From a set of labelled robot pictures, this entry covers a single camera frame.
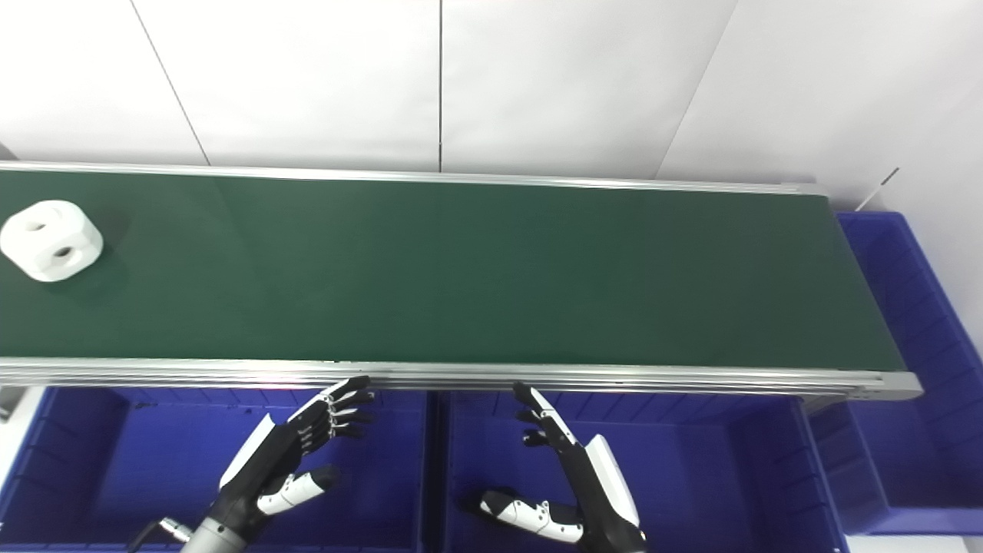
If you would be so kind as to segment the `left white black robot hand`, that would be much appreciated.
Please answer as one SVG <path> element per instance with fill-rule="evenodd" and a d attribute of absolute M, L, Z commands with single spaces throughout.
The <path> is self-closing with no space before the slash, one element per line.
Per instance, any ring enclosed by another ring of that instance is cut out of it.
<path fill-rule="evenodd" d="M 359 438 L 371 416 L 371 378 L 355 376 L 317 392 L 283 422 L 263 417 L 219 480 L 219 494 L 203 526 L 228 542 L 249 543 L 281 514 L 330 490 L 340 471 L 324 465 L 299 472 L 305 456 L 334 438 Z"/>

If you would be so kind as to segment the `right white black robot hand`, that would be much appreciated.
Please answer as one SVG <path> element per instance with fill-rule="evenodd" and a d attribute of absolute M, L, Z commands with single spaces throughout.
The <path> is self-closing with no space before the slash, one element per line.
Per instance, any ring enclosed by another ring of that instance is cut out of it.
<path fill-rule="evenodd" d="M 514 382 L 513 423 L 496 424 L 478 449 L 460 505 L 502 533 L 501 551 L 646 552 L 633 493 L 602 434 L 579 439 L 558 407 L 529 382 Z"/>

